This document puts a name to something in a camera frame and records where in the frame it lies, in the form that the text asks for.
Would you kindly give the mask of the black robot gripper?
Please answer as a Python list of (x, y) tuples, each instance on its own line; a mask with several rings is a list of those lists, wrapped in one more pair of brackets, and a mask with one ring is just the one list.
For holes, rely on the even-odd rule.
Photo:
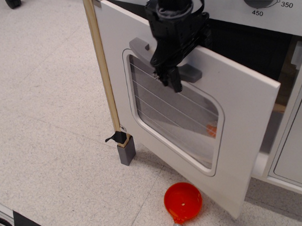
[(145, 5), (157, 48), (150, 64), (159, 71), (166, 87), (171, 82), (176, 93), (182, 84), (177, 65), (196, 47), (212, 47), (209, 13), (204, 11), (205, 0), (149, 0)]

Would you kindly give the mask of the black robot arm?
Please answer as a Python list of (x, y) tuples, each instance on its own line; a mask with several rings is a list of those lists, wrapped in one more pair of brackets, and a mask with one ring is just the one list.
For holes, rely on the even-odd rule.
[(157, 41), (150, 64), (163, 85), (172, 84), (176, 93), (183, 90), (177, 65), (199, 45), (212, 48), (209, 14), (204, 11), (204, 5), (194, 11), (193, 1), (149, 0), (145, 5), (151, 32)]

